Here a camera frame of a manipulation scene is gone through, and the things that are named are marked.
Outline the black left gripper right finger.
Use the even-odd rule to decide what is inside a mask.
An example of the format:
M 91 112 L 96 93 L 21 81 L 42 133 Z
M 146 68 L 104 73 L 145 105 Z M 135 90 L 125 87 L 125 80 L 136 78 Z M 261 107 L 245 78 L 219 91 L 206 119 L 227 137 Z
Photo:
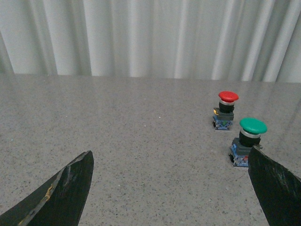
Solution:
M 301 179 L 253 146 L 248 174 L 270 226 L 301 224 Z

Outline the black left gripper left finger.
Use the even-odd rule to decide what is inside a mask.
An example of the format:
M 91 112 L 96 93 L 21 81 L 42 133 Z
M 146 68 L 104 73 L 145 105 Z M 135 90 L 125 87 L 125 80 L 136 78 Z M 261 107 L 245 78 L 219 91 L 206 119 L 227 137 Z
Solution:
M 83 152 L 34 192 L 0 216 L 2 226 L 77 226 L 94 170 L 92 151 Z

